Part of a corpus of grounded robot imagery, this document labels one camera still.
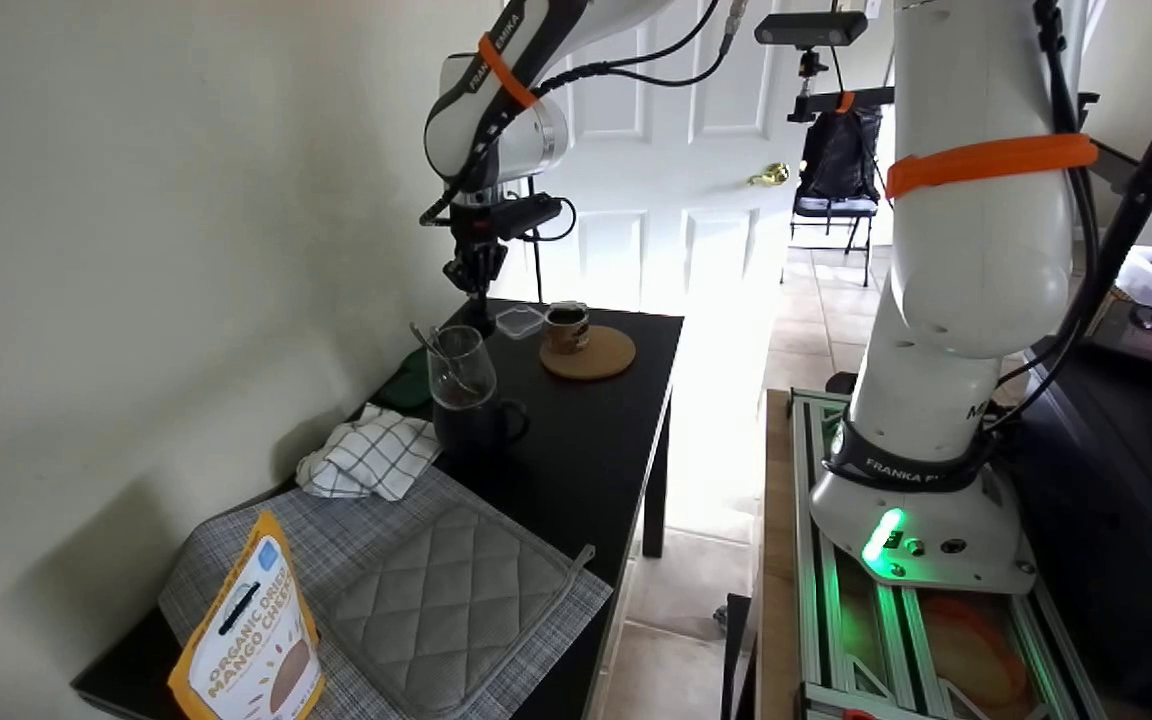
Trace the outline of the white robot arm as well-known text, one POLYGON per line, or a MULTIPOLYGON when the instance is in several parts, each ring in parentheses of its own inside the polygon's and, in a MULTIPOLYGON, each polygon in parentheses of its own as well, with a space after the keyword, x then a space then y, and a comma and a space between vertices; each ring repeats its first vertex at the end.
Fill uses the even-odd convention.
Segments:
MULTIPOLYGON (((475 48, 442 60, 425 211, 456 235, 442 275, 481 296, 502 243, 557 215, 499 187, 563 154, 546 96, 572 52, 671 0, 502 0, 475 48)), ((884 173, 896 260, 848 396, 810 523, 896 588, 1035 586, 1030 545, 989 461, 1000 363, 1073 324, 1073 239, 1091 229, 1059 0, 896 0, 896 161, 884 173)))

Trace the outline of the robot base mounting frame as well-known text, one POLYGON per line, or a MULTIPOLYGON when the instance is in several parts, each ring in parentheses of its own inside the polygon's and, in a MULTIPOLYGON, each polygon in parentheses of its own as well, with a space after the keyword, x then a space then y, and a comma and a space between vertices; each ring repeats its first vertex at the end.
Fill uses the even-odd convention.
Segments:
POLYGON ((839 396, 772 392, 757 580, 757 720, 1109 720, 1042 588, 875 586, 807 522, 839 396))

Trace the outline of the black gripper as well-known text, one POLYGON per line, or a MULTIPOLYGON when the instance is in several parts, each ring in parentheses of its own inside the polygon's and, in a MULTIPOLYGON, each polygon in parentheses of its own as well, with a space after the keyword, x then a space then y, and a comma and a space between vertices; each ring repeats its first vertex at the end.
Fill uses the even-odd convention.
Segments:
POLYGON ((509 239, 534 239, 546 219, 563 211, 559 198, 522 198, 522 199, 496 199, 484 208, 456 206, 451 208, 451 260, 442 275, 468 294, 484 296, 489 286, 499 275, 509 255, 509 239))

